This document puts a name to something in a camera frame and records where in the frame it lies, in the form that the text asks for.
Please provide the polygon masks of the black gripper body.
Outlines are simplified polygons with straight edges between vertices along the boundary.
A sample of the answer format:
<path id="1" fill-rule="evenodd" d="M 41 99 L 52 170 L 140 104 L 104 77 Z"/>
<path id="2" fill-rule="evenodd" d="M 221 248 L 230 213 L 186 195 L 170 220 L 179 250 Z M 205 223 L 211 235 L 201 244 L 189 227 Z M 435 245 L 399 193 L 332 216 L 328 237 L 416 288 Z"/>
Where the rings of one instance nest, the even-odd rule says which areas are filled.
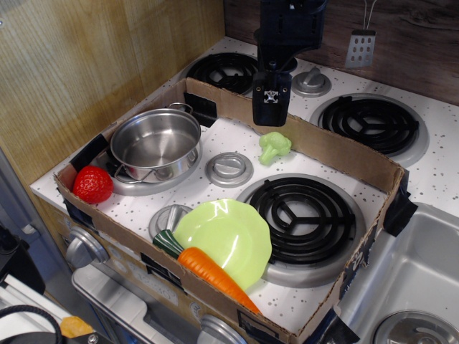
<path id="1" fill-rule="evenodd" d="M 259 126 L 284 126 L 290 102 L 291 75 L 278 68 L 276 61 L 253 78 L 252 114 Z"/>

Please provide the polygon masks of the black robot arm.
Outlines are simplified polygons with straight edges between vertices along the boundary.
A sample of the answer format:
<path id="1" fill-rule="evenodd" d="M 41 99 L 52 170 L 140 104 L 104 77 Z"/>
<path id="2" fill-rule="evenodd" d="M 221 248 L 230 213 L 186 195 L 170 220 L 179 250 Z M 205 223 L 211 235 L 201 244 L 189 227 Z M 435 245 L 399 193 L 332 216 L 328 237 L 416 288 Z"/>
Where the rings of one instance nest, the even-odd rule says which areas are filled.
<path id="1" fill-rule="evenodd" d="M 327 1 L 261 1 L 252 82 L 256 125 L 285 125 L 296 55 L 321 46 Z"/>

